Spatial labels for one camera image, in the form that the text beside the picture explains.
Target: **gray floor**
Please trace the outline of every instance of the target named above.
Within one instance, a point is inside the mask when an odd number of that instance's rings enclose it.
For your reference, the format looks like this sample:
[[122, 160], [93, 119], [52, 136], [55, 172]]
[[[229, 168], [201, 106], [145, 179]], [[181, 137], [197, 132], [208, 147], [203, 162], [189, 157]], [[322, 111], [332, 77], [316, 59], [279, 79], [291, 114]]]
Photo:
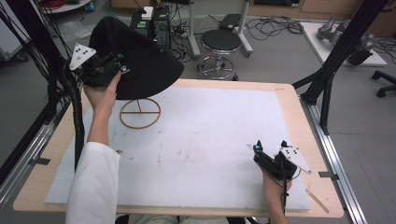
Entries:
[[[65, 13], [57, 19], [79, 21], [90, 25], [98, 22], [104, 15], [114, 14], [113, 11], [98, 9], [94, 13], [76, 10]], [[196, 27], [210, 18], [196, 20]], [[207, 22], [205, 27], [216, 27]], [[314, 72], [320, 66], [317, 55], [312, 50], [304, 35], [292, 35], [286, 31], [265, 41], [254, 40], [246, 33], [247, 40], [254, 49], [249, 58], [243, 50], [230, 55], [240, 77], [240, 81], [293, 83]], [[77, 40], [69, 42], [71, 47]], [[88, 40], [79, 40], [87, 44]], [[203, 57], [209, 55], [202, 50]], [[396, 65], [387, 55], [382, 55], [389, 65], [380, 68], [384, 72], [396, 76]], [[185, 63], [182, 78], [197, 78], [198, 62]], [[2, 138], [1, 157], [4, 151], [19, 141], [21, 133], [16, 133], [21, 126], [29, 126], [29, 122], [38, 115], [45, 103], [46, 84], [44, 79], [35, 72], [26, 72], [31, 63], [7, 63], [0, 68], [0, 84], [3, 99], [1, 102], [2, 136], [4, 133], [15, 132]], [[396, 170], [393, 158], [396, 156], [396, 91], [387, 93], [384, 98], [375, 96], [379, 88], [388, 86], [384, 79], [372, 80], [371, 75], [377, 68], [363, 66], [342, 66], [336, 74], [332, 86], [332, 100], [329, 114], [329, 132], [344, 165], [349, 182], [361, 205], [368, 223], [395, 223], [396, 220]], [[36, 83], [34, 88], [25, 88], [24, 82]], [[306, 87], [297, 90], [303, 93]], [[5, 102], [12, 103], [12, 110], [5, 109]], [[0, 211], [0, 223], [64, 223], [64, 214], [58, 213], [21, 213], [12, 209], [18, 189], [15, 190], [7, 205]], [[347, 214], [341, 218], [289, 218], [290, 223], [350, 223]]]

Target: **wooden table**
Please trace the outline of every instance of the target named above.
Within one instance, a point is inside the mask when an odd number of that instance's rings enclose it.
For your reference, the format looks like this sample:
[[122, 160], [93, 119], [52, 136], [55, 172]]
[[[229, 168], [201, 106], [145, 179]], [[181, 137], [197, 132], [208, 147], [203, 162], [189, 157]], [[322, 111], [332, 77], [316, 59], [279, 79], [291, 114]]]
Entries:
[[[180, 79], [174, 86], [192, 88], [216, 88], [234, 90], [273, 91], [276, 93], [287, 124], [291, 142], [298, 146], [312, 169], [312, 175], [302, 172], [306, 193], [312, 209], [303, 213], [287, 213], [288, 217], [341, 217], [344, 210], [330, 178], [321, 178], [318, 172], [326, 172], [327, 168], [320, 155], [318, 144], [312, 134], [297, 93], [289, 84], [230, 82], [214, 80]], [[85, 95], [82, 95], [83, 113], [90, 106]], [[56, 132], [51, 137], [41, 158], [49, 159], [48, 165], [37, 164], [25, 182], [20, 194], [14, 202], [14, 209], [30, 212], [64, 212], [64, 204], [44, 203], [55, 177], [59, 162], [70, 141], [73, 139], [74, 124], [71, 106], [67, 109]], [[194, 209], [158, 207], [145, 208], [137, 206], [119, 206], [118, 213], [137, 214], [168, 214], [168, 215], [205, 215], [205, 216], [243, 216], [266, 217], [266, 211], [251, 209]]]

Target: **metal stool base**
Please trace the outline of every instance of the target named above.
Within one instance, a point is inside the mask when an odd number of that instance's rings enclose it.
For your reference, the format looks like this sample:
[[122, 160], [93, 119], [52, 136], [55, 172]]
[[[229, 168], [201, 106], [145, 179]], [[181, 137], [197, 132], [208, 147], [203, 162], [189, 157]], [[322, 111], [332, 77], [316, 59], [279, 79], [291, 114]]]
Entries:
[[199, 71], [198, 78], [203, 74], [213, 79], [224, 79], [236, 74], [233, 70], [233, 63], [218, 54], [216, 56], [204, 58], [204, 60], [198, 64], [197, 69]]

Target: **white plastic bracket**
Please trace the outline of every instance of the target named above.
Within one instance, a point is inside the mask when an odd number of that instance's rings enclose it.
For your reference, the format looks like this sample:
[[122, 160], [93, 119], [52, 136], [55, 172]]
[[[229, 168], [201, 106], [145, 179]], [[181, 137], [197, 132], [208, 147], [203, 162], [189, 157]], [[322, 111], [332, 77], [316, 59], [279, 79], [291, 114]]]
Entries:
[[312, 174], [311, 168], [309, 168], [303, 153], [297, 147], [282, 147], [280, 149], [282, 154], [286, 157], [288, 161], [298, 166], [300, 169], [306, 171], [308, 174]]
[[91, 49], [76, 43], [75, 49], [73, 51], [72, 61], [69, 65], [70, 70], [73, 71], [83, 63], [87, 62], [95, 53], [95, 49]]

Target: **office chair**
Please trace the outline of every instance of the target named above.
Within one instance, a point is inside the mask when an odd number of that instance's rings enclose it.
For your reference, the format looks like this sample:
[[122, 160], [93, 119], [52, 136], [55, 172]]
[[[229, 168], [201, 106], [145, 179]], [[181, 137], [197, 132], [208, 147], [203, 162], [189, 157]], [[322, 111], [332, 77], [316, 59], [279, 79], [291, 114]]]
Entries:
[[376, 70], [372, 76], [372, 79], [377, 80], [381, 77], [384, 78], [385, 80], [393, 83], [393, 85], [379, 89], [379, 91], [376, 93], [376, 96], [384, 97], [384, 96], [386, 96], [386, 91], [396, 91], [396, 77], [392, 77], [388, 74], [385, 74], [381, 71]]
[[233, 63], [222, 57], [222, 55], [235, 53], [241, 47], [241, 40], [237, 34], [226, 30], [211, 30], [205, 32], [201, 37], [201, 44], [215, 56], [204, 58], [197, 65], [198, 78], [203, 74], [213, 79], [224, 79], [233, 75], [233, 81], [239, 79]]

